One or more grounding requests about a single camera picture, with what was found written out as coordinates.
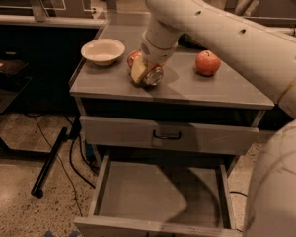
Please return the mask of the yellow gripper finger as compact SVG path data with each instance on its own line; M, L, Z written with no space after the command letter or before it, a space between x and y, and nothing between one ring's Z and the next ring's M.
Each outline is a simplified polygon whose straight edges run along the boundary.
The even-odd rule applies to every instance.
M147 73L148 67L140 56L134 58L133 65L131 68L131 78L138 84L145 74Z

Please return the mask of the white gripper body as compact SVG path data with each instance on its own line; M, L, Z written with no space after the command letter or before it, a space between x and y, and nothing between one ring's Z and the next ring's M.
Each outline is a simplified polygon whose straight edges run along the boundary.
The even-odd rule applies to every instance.
M177 31L162 33L146 30L140 44L144 63L150 67L163 66L175 52L178 39Z

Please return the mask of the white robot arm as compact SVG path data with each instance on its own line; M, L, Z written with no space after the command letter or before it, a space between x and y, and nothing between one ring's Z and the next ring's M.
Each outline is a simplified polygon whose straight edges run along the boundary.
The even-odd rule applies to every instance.
M151 18L131 66L137 83L158 84L187 33L289 114L259 154L247 197L244 237L296 237L296 38L202 0L145 0Z

